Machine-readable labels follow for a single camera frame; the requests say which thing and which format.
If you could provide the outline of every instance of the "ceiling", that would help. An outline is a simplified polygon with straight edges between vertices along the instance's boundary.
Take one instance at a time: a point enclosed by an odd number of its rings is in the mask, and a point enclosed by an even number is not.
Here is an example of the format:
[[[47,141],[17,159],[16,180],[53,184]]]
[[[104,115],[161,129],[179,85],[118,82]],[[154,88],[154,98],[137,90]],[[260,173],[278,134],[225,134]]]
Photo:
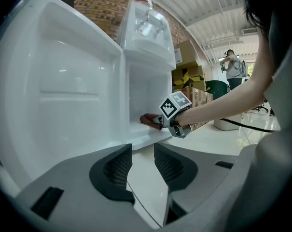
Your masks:
[[[258,50],[256,32],[240,0],[153,0],[172,14],[192,34],[212,64],[233,49],[240,59],[254,62]]]

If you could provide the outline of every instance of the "cardboard box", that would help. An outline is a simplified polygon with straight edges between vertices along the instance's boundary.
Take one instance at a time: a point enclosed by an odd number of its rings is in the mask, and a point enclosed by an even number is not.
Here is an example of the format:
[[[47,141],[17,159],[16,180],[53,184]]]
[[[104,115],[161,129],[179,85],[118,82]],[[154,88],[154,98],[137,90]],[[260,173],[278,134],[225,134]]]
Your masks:
[[[191,41],[184,41],[174,46],[176,66],[187,68],[196,62],[197,54]]]
[[[199,90],[206,90],[204,72],[201,66],[195,61],[192,66],[187,68],[177,68],[171,72],[173,86],[178,89],[193,87]]]
[[[184,95],[192,102],[192,107],[201,106],[206,103],[213,101],[213,95],[207,92],[201,91],[197,88],[188,87],[180,89]],[[199,122],[197,124],[191,124],[192,131],[196,130],[197,128],[205,125],[207,122]]]

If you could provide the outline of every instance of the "black rubber pad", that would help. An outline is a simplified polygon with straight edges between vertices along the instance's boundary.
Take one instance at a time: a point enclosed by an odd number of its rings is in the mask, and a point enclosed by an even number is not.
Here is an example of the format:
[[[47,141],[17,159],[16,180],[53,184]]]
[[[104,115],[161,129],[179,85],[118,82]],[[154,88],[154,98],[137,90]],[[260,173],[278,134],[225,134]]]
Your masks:
[[[226,161],[218,161],[215,165],[223,167],[223,168],[232,169],[234,164],[230,162],[226,162]]]
[[[58,203],[64,190],[49,187],[44,194],[36,201],[31,210],[44,219],[48,219],[51,212]]]

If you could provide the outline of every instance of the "brick wall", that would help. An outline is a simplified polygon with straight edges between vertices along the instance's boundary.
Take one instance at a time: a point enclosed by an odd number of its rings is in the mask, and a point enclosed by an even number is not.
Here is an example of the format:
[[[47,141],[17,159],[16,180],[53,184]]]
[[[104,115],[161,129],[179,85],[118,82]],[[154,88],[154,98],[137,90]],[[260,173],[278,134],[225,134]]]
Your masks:
[[[128,2],[129,0],[74,0],[74,7],[97,24],[113,40],[116,40]],[[206,80],[211,80],[212,73],[209,63],[194,38],[171,14],[157,4],[154,4],[153,7],[168,20],[174,44],[186,40],[192,41],[201,60]]]

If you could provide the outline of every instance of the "green trash bin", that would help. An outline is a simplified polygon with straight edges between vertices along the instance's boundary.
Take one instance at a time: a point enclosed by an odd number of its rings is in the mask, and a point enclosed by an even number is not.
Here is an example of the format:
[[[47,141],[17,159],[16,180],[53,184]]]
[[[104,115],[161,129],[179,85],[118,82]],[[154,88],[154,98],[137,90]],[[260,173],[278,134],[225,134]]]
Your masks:
[[[227,84],[222,81],[212,80],[206,82],[206,89],[210,88],[207,92],[213,94],[213,99],[217,99],[227,94]]]

